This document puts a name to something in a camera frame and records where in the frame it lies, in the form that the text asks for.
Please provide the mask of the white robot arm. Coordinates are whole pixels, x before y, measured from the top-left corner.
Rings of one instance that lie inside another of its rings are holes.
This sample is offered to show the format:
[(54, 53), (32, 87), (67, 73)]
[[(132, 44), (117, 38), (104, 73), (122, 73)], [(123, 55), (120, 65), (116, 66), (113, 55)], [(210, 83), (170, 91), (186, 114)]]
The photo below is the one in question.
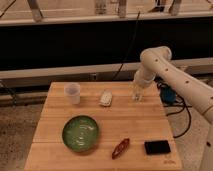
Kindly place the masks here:
[(210, 124), (199, 171), (213, 171), (213, 87), (199, 81), (170, 63), (172, 52), (167, 46), (141, 52), (141, 65), (134, 75), (137, 88), (147, 88), (160, 76), (185, 98)]

